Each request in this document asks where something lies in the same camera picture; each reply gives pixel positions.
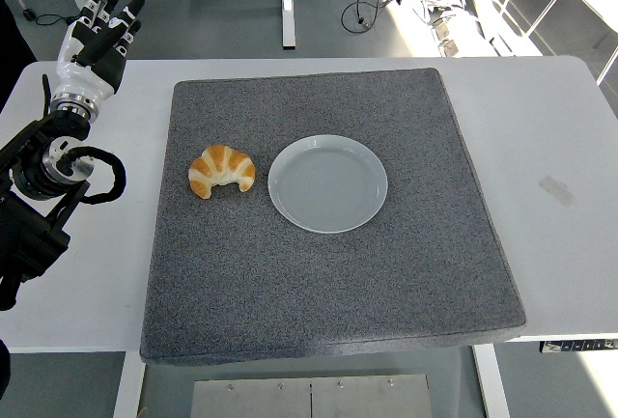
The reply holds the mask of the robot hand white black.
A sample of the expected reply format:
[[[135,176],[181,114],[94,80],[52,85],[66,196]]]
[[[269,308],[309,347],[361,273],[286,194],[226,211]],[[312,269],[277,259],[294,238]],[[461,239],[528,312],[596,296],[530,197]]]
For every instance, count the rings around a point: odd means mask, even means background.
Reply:
[[[79,95],[93,104],[120,88],[126,55],[141,28],[138,15],[145,0],[87,0],[65,34],[56,71],[60,86],[53,92]]]

